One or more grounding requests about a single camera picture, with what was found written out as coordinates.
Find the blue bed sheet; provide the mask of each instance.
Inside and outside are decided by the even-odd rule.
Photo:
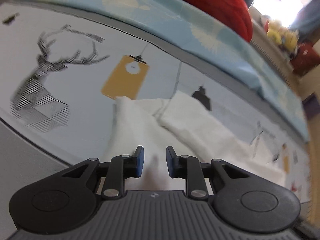
[[[298,98],[260,55],[224,24],[182,0],[36,0],[112,17],[219,67],[255,90],[309,140]]]

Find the white cloth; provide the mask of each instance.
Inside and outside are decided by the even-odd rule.
[[[285,174],[272,164],[272,154],[259,144],[253,149],[209,114],[196,99],[178,91],[169,99],[116,99],[116,119],[106,158],[132,154],[144,147],[145,161],[140,179],[127,179],[126,189],[180,190],[183,179],[171,179],[165,150],[173,146],[177,155],[190,155],[209,163],[220,158],[279,185]]]

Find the bright window light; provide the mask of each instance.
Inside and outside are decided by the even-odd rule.
[[[303,4],[300,0],[254,0],[253,7],[262,15],[269,15],[273,20],[280,20],[282,26],[289,27]]]

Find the orange tag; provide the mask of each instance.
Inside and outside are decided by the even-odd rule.
[[[125,55],[105,82],[101,93],[112,99],[124,96],[136,99],[148,70],[149,66],[138,56]]]

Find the yellow plush toy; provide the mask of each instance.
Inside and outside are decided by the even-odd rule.
[[[282,44],[282,30],[281,30],[281,22],[280,21],[269,20],[267,36],[275,44],[277,44],[277,45]]]
[[[279,20],[267,20],[265,24],[267,36],[281,49],[286,50],[290,55],[297,52],[297,44],[299,39],[298,31],[292,32],[285,27],[281,26]]]
[[[282,45],[288,52],[295,53],[298,44],[298,39],[298,31],[291,32],[287,30],[283,35]]]

